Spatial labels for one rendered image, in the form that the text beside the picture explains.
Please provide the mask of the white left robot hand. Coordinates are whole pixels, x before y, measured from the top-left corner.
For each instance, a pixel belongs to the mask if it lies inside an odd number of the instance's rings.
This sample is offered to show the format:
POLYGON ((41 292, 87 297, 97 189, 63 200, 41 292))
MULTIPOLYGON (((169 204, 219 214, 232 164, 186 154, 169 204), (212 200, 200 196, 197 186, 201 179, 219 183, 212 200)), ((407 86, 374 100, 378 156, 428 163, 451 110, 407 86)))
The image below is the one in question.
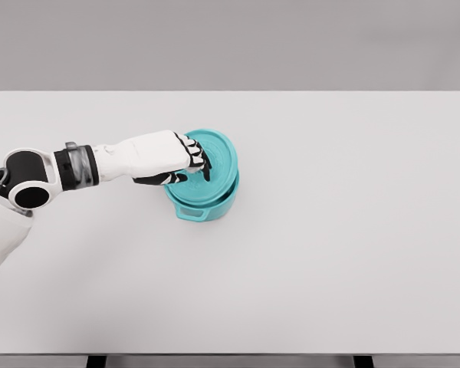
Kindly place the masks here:
POLYGON ((128 160, 126 173, 138 184, 181 183, 197 172, 206 182, 211 180, 212 164, 201 143, 171 130, 128 140, 128 160))

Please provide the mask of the teal pot lid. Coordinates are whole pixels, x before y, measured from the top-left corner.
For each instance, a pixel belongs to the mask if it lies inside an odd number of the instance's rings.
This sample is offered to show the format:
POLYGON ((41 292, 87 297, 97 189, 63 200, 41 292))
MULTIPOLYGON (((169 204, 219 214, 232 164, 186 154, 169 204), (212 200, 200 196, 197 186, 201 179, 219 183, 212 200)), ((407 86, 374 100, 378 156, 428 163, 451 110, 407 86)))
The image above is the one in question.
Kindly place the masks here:
POLYGON ((220 200, 232 187, 238 172, 238 157, 231 140, 217 130, 198 129, 186 133, 203 148, 212 165, 210 180, 202 171, 186 173, 185 182, 168 184, 165 191, 173 202, 196 208, 209 207, 220 200))

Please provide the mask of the teal pot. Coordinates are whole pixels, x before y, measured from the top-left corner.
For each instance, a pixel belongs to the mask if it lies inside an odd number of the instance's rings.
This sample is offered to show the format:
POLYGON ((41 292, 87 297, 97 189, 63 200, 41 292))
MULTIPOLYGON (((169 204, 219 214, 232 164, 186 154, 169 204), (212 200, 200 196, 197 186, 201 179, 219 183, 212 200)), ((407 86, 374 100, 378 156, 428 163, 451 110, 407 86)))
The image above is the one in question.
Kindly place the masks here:
POLYGON ((229 181, 217 177, 212 170, 211 180, 206 182, 200 172, 188 174, 188 180, 165 186, 165 192, 173 203, 176 217, 191 222, 210 222, 224 216, 235 201, 239 185, 239 171, 229 181))

